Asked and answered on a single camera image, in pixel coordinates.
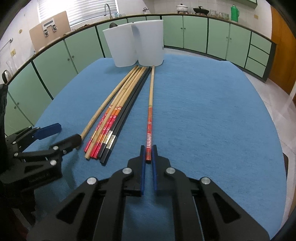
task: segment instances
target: table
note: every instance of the table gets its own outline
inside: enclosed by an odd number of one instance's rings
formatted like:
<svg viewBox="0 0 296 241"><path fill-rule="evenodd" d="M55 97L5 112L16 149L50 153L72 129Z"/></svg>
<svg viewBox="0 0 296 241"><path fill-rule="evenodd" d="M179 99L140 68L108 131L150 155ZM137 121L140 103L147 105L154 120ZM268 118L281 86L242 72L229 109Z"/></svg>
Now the table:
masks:
<svg viewBox="0 0 296 241"><path fill-rule="evenodd" d="M28 150L81 133L95 111L132 67L102 58L79 73L52 101L36 126L60 123L62 131ZM40 220L88 177L108 178L139 155L146 143L150 77L139 94L106 167L86 161L83 148L63 158L63 178L35 191ZM83 147L93 134L91 129ZM286 175L280 141L253 85L236 66L196 56L166 54L155 68L152 142L158 154L188 177L210 177L273 237L280 228ZM126 200L122 240L174 240L168 197L153 192L147 165L143 198Z"/></svg>

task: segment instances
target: white pot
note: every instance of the white pot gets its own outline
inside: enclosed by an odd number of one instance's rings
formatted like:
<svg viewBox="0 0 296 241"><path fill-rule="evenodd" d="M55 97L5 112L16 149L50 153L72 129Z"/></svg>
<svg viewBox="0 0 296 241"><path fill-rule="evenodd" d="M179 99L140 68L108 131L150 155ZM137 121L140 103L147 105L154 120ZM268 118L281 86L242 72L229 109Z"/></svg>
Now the white pot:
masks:
<svg viewBox="0 0 296 241"><path fill-rule="evenodd" d="M188 12L188 7L181 3L177 6L177 12Z"/></svg>

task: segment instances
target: white floor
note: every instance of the white floor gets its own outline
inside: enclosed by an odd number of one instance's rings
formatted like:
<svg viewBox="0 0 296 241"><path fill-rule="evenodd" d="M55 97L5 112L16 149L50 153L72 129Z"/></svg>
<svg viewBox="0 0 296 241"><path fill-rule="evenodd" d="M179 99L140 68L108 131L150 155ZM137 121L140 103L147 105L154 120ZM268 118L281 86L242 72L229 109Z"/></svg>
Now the white floor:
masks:
<svg viewBox="0 0 296 241"><path fill-rule="evenodd" d="M195 53L165 48L165 53L208 58ZM296 108L292 98L270 79L266 83L245 73L263 100L279 135L283 153L289 158L286 206L282 225L286 222L295 191Z"/></svg>

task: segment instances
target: faucet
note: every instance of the faucet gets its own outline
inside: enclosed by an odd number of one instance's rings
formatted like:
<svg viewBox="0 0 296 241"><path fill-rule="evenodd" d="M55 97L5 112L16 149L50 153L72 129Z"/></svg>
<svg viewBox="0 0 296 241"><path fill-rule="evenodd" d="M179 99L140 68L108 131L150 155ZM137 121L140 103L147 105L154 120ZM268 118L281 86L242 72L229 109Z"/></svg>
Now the faucet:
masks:
<svg viewBox="0 0 296 241"><path fill-rule="evenodd" d="M106 16L107 14L106 14L106 5L108 6L108 9L109 9L109 13L110 13L110 19L113 19L113 17L111 16L111 10L110 10L110 6L109 6L109 4L105 4L105 13L104 13L104 16Z"/></svg>

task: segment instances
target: white blind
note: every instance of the white blind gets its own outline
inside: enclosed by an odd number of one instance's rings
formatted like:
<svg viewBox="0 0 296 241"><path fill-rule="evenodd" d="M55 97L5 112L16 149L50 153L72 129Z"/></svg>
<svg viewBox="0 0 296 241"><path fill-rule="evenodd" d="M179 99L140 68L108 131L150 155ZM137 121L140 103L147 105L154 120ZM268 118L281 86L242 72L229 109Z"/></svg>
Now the white blind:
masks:
<svg viewBox="0 0 296 241"><path fill-rule="evenodd" d="M109 4L111 13L116 13L115 0L38 0L39 21L67 11L70 26L104 15L104 6Z"/></svg>

